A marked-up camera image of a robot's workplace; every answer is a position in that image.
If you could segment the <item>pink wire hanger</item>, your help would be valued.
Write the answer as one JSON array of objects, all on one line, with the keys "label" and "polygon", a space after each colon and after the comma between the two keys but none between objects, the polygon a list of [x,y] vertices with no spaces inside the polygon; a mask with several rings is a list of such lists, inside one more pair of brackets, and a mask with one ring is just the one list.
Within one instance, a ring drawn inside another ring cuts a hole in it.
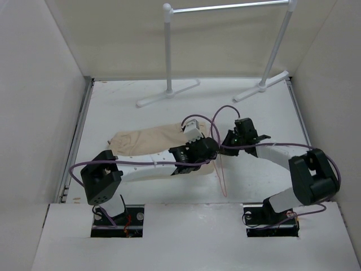
[{"label": "pink wire hanger", "polygon": [[217,156],[216,160],[212,162],[213,167],[215,169],[216,175],[218,177],[219,185],[221,188],[221,192],[223,196],[227,197],[227,187],[224,178],[224,168],[223,168],[223,161],[220,155]]}]

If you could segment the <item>beige cargo trousers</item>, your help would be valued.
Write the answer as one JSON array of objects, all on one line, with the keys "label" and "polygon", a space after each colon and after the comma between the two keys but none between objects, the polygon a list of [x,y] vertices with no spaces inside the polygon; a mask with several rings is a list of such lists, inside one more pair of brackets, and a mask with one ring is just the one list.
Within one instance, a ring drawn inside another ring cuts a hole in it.
[{"label": "beige cargo trousers", "polygon": [[[207,138],[204,122],[190,119],[186,122],[157,126],[130,132],[118,132],[108,142],[108,147],[114,155],[136,157],[142,155],[155,155],[160,160],[161,155],[169,155],[165,161],[175,158],[169,152],[170,148],[183,146]],[[174,174],[184,174],[199,171],[202,163],[186,164],[176,162]]]}]

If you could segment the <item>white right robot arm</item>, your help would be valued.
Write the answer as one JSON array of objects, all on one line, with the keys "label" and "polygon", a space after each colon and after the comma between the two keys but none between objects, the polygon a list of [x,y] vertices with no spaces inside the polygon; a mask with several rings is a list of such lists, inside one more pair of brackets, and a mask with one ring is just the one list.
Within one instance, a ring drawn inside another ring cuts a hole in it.
[{"label": "white right robot arm", "polygon": [[235,127],[228,131],[221,145],[221,154],[226,156],[238,156],[241,150],[290,173],[291,187],[263,201],[256,224],[285,221],[291,209],[321,203],[340,190],[340,174],[321,149],[273,142],[268,135],[258,135],[250,118],[235,120]]}]

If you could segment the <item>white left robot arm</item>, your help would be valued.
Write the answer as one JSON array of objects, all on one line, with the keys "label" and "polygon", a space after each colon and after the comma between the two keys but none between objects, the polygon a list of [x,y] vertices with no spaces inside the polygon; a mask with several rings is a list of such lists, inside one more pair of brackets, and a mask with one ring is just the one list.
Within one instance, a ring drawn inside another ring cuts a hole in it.
[{"label": "white left robot arm", "polygon": [[195,172],[214,160],[218,150],[218,143],[206,137],[148,155],[116,156],[111,150],[102,151],[81,169],[87,203],[104,209],[112,224],[121,225],[127,213],[117,192],[121,183]]}]

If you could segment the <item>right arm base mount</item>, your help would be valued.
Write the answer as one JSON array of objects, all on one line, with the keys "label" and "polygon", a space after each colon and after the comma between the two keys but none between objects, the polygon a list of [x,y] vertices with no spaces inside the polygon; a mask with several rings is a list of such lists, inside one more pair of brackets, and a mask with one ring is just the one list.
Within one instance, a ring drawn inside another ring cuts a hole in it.
[{"label": "right arm base mount", "polygon": [[293,209],[275,213],[263,204],[245,204],[241,219],[249,238],[298,237],[300,229]]}]

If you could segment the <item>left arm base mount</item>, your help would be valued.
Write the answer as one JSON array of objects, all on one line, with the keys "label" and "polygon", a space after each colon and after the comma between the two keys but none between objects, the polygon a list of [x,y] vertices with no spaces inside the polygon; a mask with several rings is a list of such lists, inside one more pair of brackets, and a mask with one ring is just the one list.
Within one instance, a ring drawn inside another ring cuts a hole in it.
[{"label": "left arm base mount", "polygon": [[127,205],[126,212],[112,218],[113,223],[100,207],[92,208],[92,238],[141,238],[143,236],[144,205]]}]

